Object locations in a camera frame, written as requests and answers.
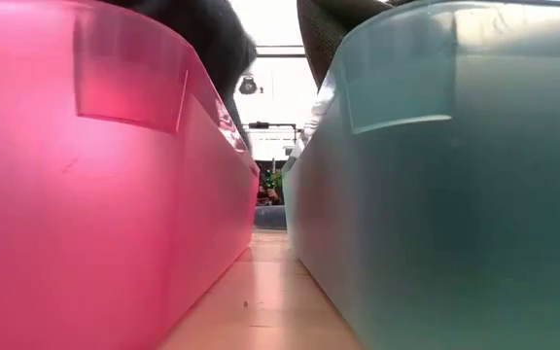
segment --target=wooden floor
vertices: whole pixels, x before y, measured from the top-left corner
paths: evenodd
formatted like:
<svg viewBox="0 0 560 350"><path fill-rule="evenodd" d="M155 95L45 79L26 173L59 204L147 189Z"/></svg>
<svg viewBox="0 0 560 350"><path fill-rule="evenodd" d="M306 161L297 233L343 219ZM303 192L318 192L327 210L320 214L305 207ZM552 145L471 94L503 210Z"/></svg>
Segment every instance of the wooden floor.
<svg viewBox="0 0 560 350"><path fill-rule="evenodd" d="M355 336L289 248L286 232L251 247L158 350L353 350Z"/></svg>

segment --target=floor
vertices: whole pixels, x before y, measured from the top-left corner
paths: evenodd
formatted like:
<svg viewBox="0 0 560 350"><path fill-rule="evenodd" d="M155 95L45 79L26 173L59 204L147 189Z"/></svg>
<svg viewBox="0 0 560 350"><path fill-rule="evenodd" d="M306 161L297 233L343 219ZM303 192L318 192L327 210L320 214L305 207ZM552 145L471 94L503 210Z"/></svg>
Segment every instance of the floor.
<svg viewBox="0 0 560 350"><path fill-rule="evenodd" d="M287 233L250 248L158 350L358 350L359 342L295 258Z"/></svg>

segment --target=translucent plastic container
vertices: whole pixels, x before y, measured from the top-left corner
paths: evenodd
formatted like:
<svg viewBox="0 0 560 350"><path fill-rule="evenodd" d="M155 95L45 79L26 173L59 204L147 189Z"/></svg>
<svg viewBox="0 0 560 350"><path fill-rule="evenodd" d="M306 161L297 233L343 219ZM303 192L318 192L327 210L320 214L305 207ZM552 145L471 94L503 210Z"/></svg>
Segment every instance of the translucent plastic container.
<svg viewBox="0 0 560 350"><path fill-rule="evenodd" d="M386 12L318 106L289 231L366 348L560 348L560 2Z"/></svg>
<svg viewBox="0 0 560 350"><path fill-rule="evenodd" d="M148 350L246 248L258 169L193 49L0 1L0 350Z"/></svg>

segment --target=pink plastic bin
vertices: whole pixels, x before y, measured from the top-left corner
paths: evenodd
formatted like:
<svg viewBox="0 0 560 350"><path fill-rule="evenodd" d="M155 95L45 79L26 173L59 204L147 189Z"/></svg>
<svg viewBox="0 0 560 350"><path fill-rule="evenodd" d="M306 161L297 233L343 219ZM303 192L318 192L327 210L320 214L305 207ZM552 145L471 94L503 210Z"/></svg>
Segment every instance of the pink plastic bin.
<svg viewBox="0 0 560 350"><path fill-rule="evenodd" d="M193 49L0 1L0 350L150 350L246 248L258 169Z"/></svg>

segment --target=teal plastic bin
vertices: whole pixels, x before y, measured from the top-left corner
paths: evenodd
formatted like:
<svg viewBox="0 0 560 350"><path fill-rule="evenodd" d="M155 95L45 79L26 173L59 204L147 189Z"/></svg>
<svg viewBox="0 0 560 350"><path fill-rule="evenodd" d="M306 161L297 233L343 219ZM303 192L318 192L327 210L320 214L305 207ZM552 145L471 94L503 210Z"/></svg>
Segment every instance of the teal plastic bin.
<svg viewBox="0 0 560 350"><path fill-rule="evenodd" d="M315 112L289 231L366 348L560 348L560 2L386 12Z"/></svg>

